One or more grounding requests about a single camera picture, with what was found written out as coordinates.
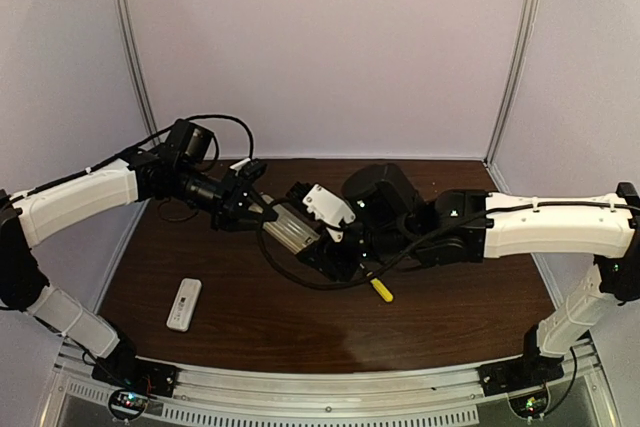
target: white plastic part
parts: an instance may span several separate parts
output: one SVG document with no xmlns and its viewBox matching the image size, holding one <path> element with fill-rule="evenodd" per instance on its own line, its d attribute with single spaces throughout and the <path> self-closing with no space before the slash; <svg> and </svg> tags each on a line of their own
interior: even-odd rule
<svg viewBox="0 0 640 427">
<path fill-rule="evenodd" d="M 612 294 L 600 292 L 600 271 L 592 265 L 564 304 L 538 324 L 538 348 L 545 357 L 563 357 L 587 330 L 616 308 Z"/>
<path fill-rule="evenodd" d="M 263 194 L 262 198 L 267 203 L 273 201 L 268 195 Z M 258 204 L 252 204 L 249 210 L 259 213 L 262 212 L 262 207 Z M 291 253 L 297 254 L 320 238 L 310 226 L 296 217 L 284 205 L 276 205 L 273 210 L 278 214 L 278 219 L 274 222 L 266 222 L 264 231 L 289 249 Z"/>
<path fill-rule="evenodd" d="M 22 209 L 20 225 L 29 247 L 81 220 L 138 199 L 135 172 L 124 160 L 116 160 L 84 177 L 17 201 Z"/>
<path fill-rule="evenodd" d="M 538 207 L 547 201 L 603 202 L 609 207 Z M 486 231 L 485 258 L 530 252 L 583 252 L 617 258 L 624 256 L 635 232 L 629 226 L 631 213 L 612 208 L 615 204 L 626 204 L 615 194 L 538 199 L 494 193 L 486 199 L 487 209 L 525 204 L 535 207 L 487 216 L 494 225 Z"/>
<path fill-rule="evenodd" d="M 356 214 L 353 213 L 349 204 L 318 184 L 305 195 L 302 203 L 307 206 L 307 211 L 313 214 L 316 220 L 322 220 L 335 227 L 340 227 L 342 222 L 350 224 L 356 220 Z M 330 228 L 327 228 L 327 231 L 334 242 L 342 241 L 341 232 Z"/>
<path fill-rule="evenodd" d="M 117 332 L 102 317 L 89 312 L 80 302 L 55 286 L 42 290 L 27 313 L 46 322 L 97 357 L 107 357 L 119 338 Z"/>
<path fill-rule="evenodd" d="M 239 162 L 236 162 L 235 164 L 233 164 L 231 167 L 229 167 L 231 170 L 235 170 L 236 172 L 240 172 L 242 170 L 242 167 L 244 167 L 245 165 L 247 165 L 249 162 L 251 162 L 251 158 L 247 157 L 246 159 L 242 159 Z"/>
<path fill-rule="evenodd" d="M 178 332 L 189 330 L 200 290 L 202 290 L 202 282 L 198 279 L 182 279 L 173 307 L 169 312 L 167 327 Z"/>
</svg>

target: dark wooden surface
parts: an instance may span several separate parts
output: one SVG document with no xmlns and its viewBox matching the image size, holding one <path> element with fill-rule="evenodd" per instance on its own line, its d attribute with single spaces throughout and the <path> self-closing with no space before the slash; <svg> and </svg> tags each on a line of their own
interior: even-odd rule
<svg viewBox="0 0 640 427">
<path fill-rule="evenodd" d="M 259 187 L 281 196 L 303 181 L 339 192 L 368 163 L 271 161 Z M 425 198 L 451 188 L 493 189 L 480 162 L 398 163 Z M 222 171 L 218 166 L 212 174 Z M 185 212 L 167 207 L 166 215 Z M 395 300 L 385 304 L 368 285 L 337 292 L 294 285 L 263 260 L 253 233 L 214 232 L 208 223 L 205 214 L 185 224 L 163 222 L 154 203 L 140 221 L 101 310 L 139 354 L 270 372 L 439 367 L 520 353 L 526 330 L 552 311 L 529 256 L 390 273 L 384 281 Z M 271 246 L 295 272 L 321 280 Z M 200 279 L 203 289 L 190 330 L 178 333 L 165 322 L 184 277 Z"/>
</svg>

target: purple-white wall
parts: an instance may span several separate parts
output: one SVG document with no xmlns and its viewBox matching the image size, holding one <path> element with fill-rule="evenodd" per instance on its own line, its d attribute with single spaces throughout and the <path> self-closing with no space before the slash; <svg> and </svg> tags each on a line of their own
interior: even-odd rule
<svg viewBox="0 0 640 427">
<path fill-rule="evenodd" d="M 0 0 L 0 188 L 36 186 L 145 135 L 113 0 Z M 53 283 L 95 306 L 135 208 L 99 215 L 35 249 Z M 0 423 L 34 425 L 59 340 L 0 312 Z"/>
<path fill-rule="evenodd" d="M 640 1 L 540 0 L 516 102 L 497 156 L 514 193 L 589 196 L 640 187 Z M 592 259 L 544 257 L 561 295 Z M 624 426 L 640 419 L 640 305 L 594 329 Z"/>
<path fill-rule="evenodd" d="M 522 0 L 129 0 L 158 124 L 262 157 L 483 158 Z M 246 152 L 220 131 L 222 154 Z"/>
</svg>

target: black cable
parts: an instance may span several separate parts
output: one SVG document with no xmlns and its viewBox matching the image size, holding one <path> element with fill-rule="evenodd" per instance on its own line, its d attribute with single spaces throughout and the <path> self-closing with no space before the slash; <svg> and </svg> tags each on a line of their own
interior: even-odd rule
<svg viewBox="0 0 640 427">
<path fill-rule="evenodd" d="M 269 205 L 272 207 L 275 207 L 277 205 L 282 205 L 287 203 L 290 203 L 289 199 L 283 198 L 283 199 L 274 200 Z M 537 204 L 537 207 L 561 207 L 561 206 L 564 206 L 564 207 L 582 206 L 582 207 L 600 207 L 600 208 L 611 207 L 611 205 L 606 202 L 590 202 L 590 201 L 577 201 L 577 200 L 550 200 L 550 201 L 539 202 Z M 411 252 L 416 247 L 419 247 L 425 242 L 438 238 L 442 235 L 446 235 L 447 233 L 459 227 L 462 227 L 463 225 L 471 223 L 474 220 L 484 218 L 487 215 L 491 215 L 491 214 L 518 212 L 522 210 L 530 210 L 533 208 L 535 208 L 533 204 L 515 205 L 511 207 L 494 207 L 492 209 L 476 212 L 475 214 L 467 217 L 461 217 L 458 220 L 451 222 L 449 225 L 434 229 L 431 232 L 414 240 L 407 247 L 405 247 L 399 253 L 393 256 L 389 261 L 383 264 L 382 267 L 372 271 L 372 273 L 370 275 L 367 275 L 367 277 L 364 277 L 362 279 L 351 280 L 348 282 L 342 282 L 339 284 L 317 284 L 315 282 L 309 282 L 307 280 L 304 280 L 298 277 L 295 274 L 292 274 L 291 272 L 286 270 L 284 267 L 282 267 L 273 258 L 271 253 L 268 251 L 266 243 L 264 241 L 263 227 L 264 227 L 264 224 L 266 223 L 266 209 L 263 210 L 262 215 L 260 216 L 260 220 L 258 221 L 258 227 L 256 228 L 256 240 L 258 243 L 258 248 L 260 249 L 260 252 L 264 256 L 265 260 L 276 272 L 278 272 L 280 275 L 287 278 L 288 280 L 313 290 L 344 290 L 344 289 L 357 287 L 359 285 L 368 284 L 371 280 L 376 279 L 382 276 L 383 274 L 387 273 L 389 270 L 395 267 L 402 259 L 411 255 Z M 632 205 L 626 205 L 626 204 L 614 204 L 613 208 L 626 209 L 626 210 L 631 210 L 633 212 L 640 212 L 639 207 L 634 207 Z"/>
<path fill-rule="evenodd" d="M 253 140 L 253 132 L 251 132 L 251 129 L 249 128 L 249 126 L 242 119 L 239 119 L 238 117 L 234 117 L 233 115 L 226 115 L 226 114 L 198 114 L 198 115 L 192 115 L 186 118 L 186 120 L 189 120 L 189 121 L 207 120 L 207 119 L 229 120 L 231 122 L 235 122 L 236 124 L 240 125 L 246 132 L 247 139 L 249 140 L 249 158 L 253 158 L 254 144 L 255 144 Z"/>
<path fill-rule="evenodd" d="M 87 352 L 83 352 L 82 353 L 82 362 L 84 362 L 84 365 L 88 365 L 89 367 L 95 367 L 97 364 L 95 363 L 91 363 L 91 362 L 87 362 Z"/>
<path fill-rule="evenodd" d="M 100 361 L 100 359 L 98 359 L 95 355 L 93 355 L 88 348 L 86 348 L 80 342 L 77 342 L 77 341 L 75 341 L 75 340 L 73 340 L 71 338 L 68 338 L 68 339 L 70 341 L 72 341 L 74 344 L 76 344 L 78 347 L 80 347 L 80 349 L 82 349 L 82 351 L 84 352 L 83 355 L 82 355 L 82 360 L 83 360 L 83 362 L 85 364 L 90 365 L 90 364 L 87 363 L 87 361 L 84 358 L 84 356 L 87 355 L 93 361 L 93 363 L 100 368 L 100 370 L 102 370 L 110 379 L 112 379 L 113 381 L 117 382 L 120 387 L 125 388 L 127 390 L 134 389 L 134 386 L 127 385 L 127 383 L 124 380 L 119 379 L 116 375 L 114 375 L 112 372 L 110 372 L 109 369 L 103 365 L 103 363 Z"/>
<path fill-rule="evenodd" d="M 9 200 L 7 201 L 7 203 L 6 203 L 6 204 L 4 204 L 4 205 L 2 206 L 2 208 L 0 208 L 0 215 L 2 214 L 2 212 L 4 212 L 4 211 L 5 211 L 5 210 L 7 210 L 9 207 L 11 207 L 13 204 L 15 204 L 16 202 L 18 202 L 18 201 L 20 201 L 20 200 L 22 200 L 22 199 L 24 199 L 24 195 L 18 195 L 18 196 L 16 196 L 16 197 L 12 198 L 12 199 L 9 199 Z"/>
<path fill-rule="evenodd" d="M 573 357 L 573 374 L 571 375 L 571 382 L 569 382 L 569 386 L 567 387 L 567 390 L 565 390 L 564 394 L 562 394 L 562 397 L 560 397 L 560 400 L 558 400 L 558 402 L 556 402 L 556 405 L 554 405 L 553 407 L 551 407 L 550 409 L 548 409 L 548 410 L 546 410 L 544 412 L 544 416 L 545 417 L 547 417 L 547 416 L 551 415 L 552 413 L 554 413 L 558 409 L 558 407 L 560 407 L 562 405 L 562 403 L 569 396 L 569 393 L 571 392 L 571 389 L 573 388 L 573 384 L 575 384 L 575 382 L 576 382 L 576 376 L 578 374 L 578 358 L 576 357 L 576 352 L 573 350 L 573 347 L 571 347 L 569 349 L 569 352 L 571 352 L 571 356 Z"/>
<path fill-rule="evenodd" d="M 160 220 L 164 220 L 165 222 L 169 222 L 172 224 L 181 224 L 183 222 L 188 222 L 191 219 L 195 218 L 200 211 L 196 210 L 193 213 L 185 216 L 185 217 L 178 217 L 178 218 L 171 218 L 171 217 L 165 217 L 164 215 L 162 215 L 162 207 L 164 207 L 165 205 L 167 205 L 169 202 L 171 202 L 173 200 L 173 198 L 168 198 L 168 199 L 164 199 L 162 200 L 157 207 L 157 212 L 158 212 L 158 217 L 160 217 Z"/>
<path fill-rule="evenodd" d="M 420 236 L 417 234 L 414 234 L 413 232 L 411 232 L 409 229 L 407 229 L 407 213 L 405 212 L 404 214 L 398 216 L 398 218 L 396 219 L 396 228 L 398 229 L 398 231 L 404 235 L 407 239 L 409 240 L 416 240 L 418 239 Z"/>
<path fill-rule="evenodd" d="M 325 227 L 326 229 L 333 230 L 335 232 L 346 232 L 347 231 L 347 229 L 344 228 L 344 227 L 338 227 L 336 225 L 331 225 L 331 224 L 329 224 L 328 222 L 325 222 L 322 219 L 319 219 L 318 223 L 322 224 L 322 226 Z"/>
<path fill-rule="evenodd" d="M 216 134 L 213 131 L 211 132 L 211 135 L 213 137 L 213 145 L 216 148 L 216 153 L 213 155 L 213 159 L 211 159 L 211 163 L 200 171 L 203 174 L 213 169 L 216 166 L 216 162 L 218 162 L 218 160 L 220 159 L 220 144 L 218 143 L 218 138 L 216 137 Z"/>
</svg>

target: remote control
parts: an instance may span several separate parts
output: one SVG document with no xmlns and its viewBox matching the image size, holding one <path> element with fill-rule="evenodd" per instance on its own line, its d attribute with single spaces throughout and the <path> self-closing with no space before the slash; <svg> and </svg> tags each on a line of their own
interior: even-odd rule
<svg viewBox="0 0 640 427">
<path fill-rule="evenodd" d="M 197 279 L 182 279 L 176 300 L 167 319 L 167 327 L 178 332 L 186 332 L 196 308 L 196 302 L 202 289 L 202 282 Z"/>
</svg>

